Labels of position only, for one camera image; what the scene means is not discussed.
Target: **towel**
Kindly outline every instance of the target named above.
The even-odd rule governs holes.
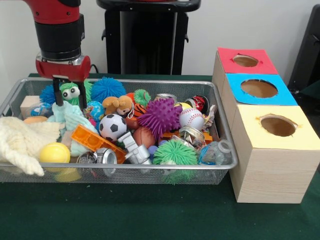
[[[0,118],[0,161],[9,162],[28,175],[44,175],[38,162],[41,149],[57,141],[60,124],[26,124],[16,117]]]

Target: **shape sorter box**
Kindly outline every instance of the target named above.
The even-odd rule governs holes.
[[[320,139],[299,106],[239,104],[230,170],[239,203],[301,203],[320,162]]]
[[[231,127],[239,104],[296,106],[297,102],[277,74],[227,73],[221,100]]]
[[[278,74],[276,67],[263,49],[229,49],[218,47],[215,55],[212,82],[220,95],[226,74]]]

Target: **light green fabric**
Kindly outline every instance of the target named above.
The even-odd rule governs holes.
[[[65,128],[60,130],[61,136],[63,136],[66,131],[74,131],[79,124],[96,134],[98,133],[96,128],[84,117],[82,111],[77,105],[71,105],[67,101],[63,101],[63,106],[58,106],[54,103],[52,105],[52,111],[53,115],[48,118],[48,122],[65,123]],[[72,157],[77,157],[88,151],[90,150],[72,140],[70,149]]]

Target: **orange lego brick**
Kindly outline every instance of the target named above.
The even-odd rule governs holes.
[[[71,138],[93,152],[96,152],[100,148],[111,149],[116,155],[118,164],[123,164],[126,159],[127,153],[124,150],[80,124],[72,133]]]

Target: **wire basket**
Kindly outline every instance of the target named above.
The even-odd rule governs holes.
[[[145,89],[152,97],[160,93],[173,94],[177,97],[178,102],[183,102],[195,95],[207,97],[210,105],[217,105],[218,108],[214,119],[215,124],[210,129],[210,133],[214,140],[227,139],[231,143],[231,162],[227,165],[42,163],[41,166],[45,170],[42,177],[27,175],[10,163],[0,162],[0,182],[218,185],[228,170],[237,165],[237,152],[218,90],[214,84],[206,81],[175,80],[126,79],[119,81],[123,83],[128,93],[136,89]],[[41,91],[50,84],[52,81],[44,78],[28,78],[18,81],[0,106],[0,114],[22,119],[20,105],[24,98],[40,95]],[[104,169],[115,169],[115,172],[106,176],[103,174]]]

